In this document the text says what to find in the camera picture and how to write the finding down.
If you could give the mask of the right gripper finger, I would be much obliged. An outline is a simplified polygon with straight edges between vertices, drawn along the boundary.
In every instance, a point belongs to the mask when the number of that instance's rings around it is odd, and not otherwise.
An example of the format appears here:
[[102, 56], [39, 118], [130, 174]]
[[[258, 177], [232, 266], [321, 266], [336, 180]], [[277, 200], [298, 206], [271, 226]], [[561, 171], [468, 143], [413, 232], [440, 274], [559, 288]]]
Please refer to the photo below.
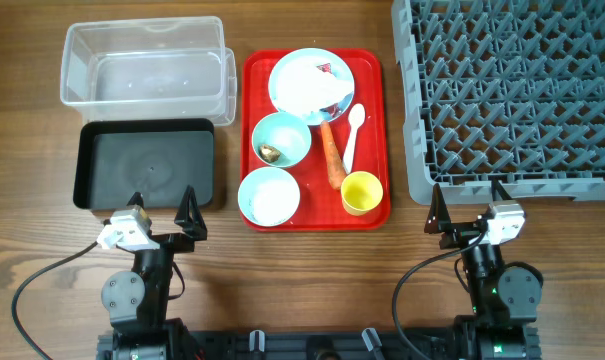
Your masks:
[[501, 185], [500, 181], [497, 179], [493, 179], [491, 181], [491, 197], [492, 201], [510, 201], [512, 197], [508, 194], [505, 188]]
[[424, 226], [425, 233], [445, 233], [452, 229], [451, 218], [439, 184], [433, 186], [430, 210]]

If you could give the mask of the light blue bowl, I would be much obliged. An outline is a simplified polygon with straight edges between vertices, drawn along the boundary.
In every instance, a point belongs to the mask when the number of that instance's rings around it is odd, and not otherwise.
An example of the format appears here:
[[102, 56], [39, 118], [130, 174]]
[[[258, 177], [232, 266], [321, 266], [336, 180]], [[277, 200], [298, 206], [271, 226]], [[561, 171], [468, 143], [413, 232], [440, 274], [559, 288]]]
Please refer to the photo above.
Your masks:
[[251, 223], [258, 225], [251, 215], [251, 206], [250, 206], [250, 198], [252, 197], [256, 187], [265, 182], [269, 182], [272, 180], [284, 180], [290, 182], [297, 186], [299, 186], [296, 180], [293, 178], [291, 174], [287, 171], [275, 168], [275, 167], [262, 167], [258, 168], [251, 173], [249, 173], [241, 182], [240, 187], [238, 189], [238, 205], [241, 213], [247, 218]]

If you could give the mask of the yellow plastic cup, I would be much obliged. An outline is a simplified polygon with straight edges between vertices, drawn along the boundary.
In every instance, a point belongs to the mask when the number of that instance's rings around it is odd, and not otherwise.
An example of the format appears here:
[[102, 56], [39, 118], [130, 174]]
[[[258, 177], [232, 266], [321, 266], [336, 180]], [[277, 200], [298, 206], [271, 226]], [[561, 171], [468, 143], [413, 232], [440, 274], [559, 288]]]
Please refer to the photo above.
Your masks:
[[383, 199], [381, 181], [372, 173], [356, 171], [346, 176], [340, 188], [345, 211], [363, 216], [376, 208]]

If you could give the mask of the white rice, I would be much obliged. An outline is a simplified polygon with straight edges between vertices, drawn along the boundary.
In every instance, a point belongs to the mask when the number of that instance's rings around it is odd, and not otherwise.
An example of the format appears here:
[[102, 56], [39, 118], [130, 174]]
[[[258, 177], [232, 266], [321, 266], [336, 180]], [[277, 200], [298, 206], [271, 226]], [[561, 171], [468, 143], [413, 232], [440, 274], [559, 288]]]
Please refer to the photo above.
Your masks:
[[299, 189], [284, 180], [259, 184], [250, 198], [251, 215], [261, 226], [275, 226], [285, 222], [297, 210]]

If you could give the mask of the brown food scrap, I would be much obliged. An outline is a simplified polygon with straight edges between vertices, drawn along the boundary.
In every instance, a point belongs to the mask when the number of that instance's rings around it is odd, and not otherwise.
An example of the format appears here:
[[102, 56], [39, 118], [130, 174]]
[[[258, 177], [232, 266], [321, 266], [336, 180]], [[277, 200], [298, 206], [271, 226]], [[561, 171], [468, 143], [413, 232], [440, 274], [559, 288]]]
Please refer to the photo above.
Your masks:
[[268, 144], [261, 144], [258, 147], [258, 154], [266, 163], [275, 163], [282, 155], [277, 148]]

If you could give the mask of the orange carrot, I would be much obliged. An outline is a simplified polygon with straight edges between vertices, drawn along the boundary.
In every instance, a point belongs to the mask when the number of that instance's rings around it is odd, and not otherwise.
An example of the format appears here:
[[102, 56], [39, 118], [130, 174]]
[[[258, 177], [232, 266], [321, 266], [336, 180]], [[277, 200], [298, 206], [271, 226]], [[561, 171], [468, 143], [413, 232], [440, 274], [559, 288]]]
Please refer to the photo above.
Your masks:
[[320, 124], [320, 131], [327, 165], [328, 181], [333, 189], [339, 190], [346, 178], [342, 159], [337, 150], [331, 127], [327, 121], [323, 121]]

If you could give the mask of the green bowl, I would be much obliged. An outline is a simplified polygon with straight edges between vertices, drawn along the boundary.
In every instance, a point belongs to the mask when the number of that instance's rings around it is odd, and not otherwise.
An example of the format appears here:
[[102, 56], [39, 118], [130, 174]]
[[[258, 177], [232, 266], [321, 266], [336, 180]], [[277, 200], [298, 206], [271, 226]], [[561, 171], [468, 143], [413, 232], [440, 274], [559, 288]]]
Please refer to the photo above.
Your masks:
[[[268, 144], [277, 148], [281, 157], [275, 163], [266, 163], [258, 154], [258, 147]], [[308, 125], [300, 118], [286, 112], [265, 116], [254, 127], [251, 147], [263, 163], [278, 168], [290, 168], [300, 163], [309, 153], [312, 144]]]

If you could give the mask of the white napkin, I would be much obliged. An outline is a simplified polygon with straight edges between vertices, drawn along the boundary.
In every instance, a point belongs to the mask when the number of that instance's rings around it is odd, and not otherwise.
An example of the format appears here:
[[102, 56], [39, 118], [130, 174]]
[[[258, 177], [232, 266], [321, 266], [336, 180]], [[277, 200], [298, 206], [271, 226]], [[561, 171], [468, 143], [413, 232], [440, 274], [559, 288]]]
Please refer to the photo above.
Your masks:
[[[325, 63], [331, 64], [331, 73], [317, 68]], [[336, 70], [328, 61], [314, 64], [311, 59], [298, 59], [286, 64], [275, 77], [273, 104], [296, 116], [336, 105], [355, 90], [354, 81], [340, 78]]]

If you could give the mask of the red snack wrapper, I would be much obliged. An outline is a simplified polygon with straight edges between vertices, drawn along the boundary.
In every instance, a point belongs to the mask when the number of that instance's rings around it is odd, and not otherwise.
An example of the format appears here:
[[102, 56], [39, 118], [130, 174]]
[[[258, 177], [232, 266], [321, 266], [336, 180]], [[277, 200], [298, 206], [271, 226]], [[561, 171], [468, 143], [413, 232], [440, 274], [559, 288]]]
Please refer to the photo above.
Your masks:
[[317, 65], [317, 68], [320, 71], [325, 72], [325, 73], [331, 73], [332, 72], [331, 64], [330, 63], [325, 63], [325, 64]]

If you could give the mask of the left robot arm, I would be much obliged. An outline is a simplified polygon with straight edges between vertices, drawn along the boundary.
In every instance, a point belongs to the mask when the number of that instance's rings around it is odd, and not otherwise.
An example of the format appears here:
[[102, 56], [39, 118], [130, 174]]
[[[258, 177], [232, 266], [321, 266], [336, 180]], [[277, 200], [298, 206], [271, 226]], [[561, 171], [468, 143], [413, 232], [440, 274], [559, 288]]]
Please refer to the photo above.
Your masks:
[[129, 271], [108, 278], [101, 301], [109, 313], [113, 333], [98, 338], [98, 360], [203, 359], [205, 351], [181, 319], [167, 317], [173, 276], [180, 276], [174, 257], [191, 253], [197, 241], [207, 239], [207, 228], [198, 209], [194, 189], [185, 189], [174, 223], [179, 232], [156, 234], [139, 192], [124, 209], [104, 221], [97, 243], [134, 256]]

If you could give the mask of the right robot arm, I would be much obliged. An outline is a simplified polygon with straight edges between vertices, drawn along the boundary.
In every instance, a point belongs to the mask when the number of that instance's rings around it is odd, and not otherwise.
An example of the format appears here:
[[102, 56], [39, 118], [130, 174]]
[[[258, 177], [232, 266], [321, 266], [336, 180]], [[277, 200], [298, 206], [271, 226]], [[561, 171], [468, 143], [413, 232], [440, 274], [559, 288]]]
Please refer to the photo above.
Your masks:
[[473, 313], [460, 315], [446, 335], [444, 359], [542, 357], [537, 319], [543, 276], [524, 262], [507, 263], [501, 246], [516, 239], [526, 214], [496, 180], [492, 201], [470, 222], [451, 220], [441, 188], [433, 187], [425, 232], [439, 234], [442, 250], [460, 252]]

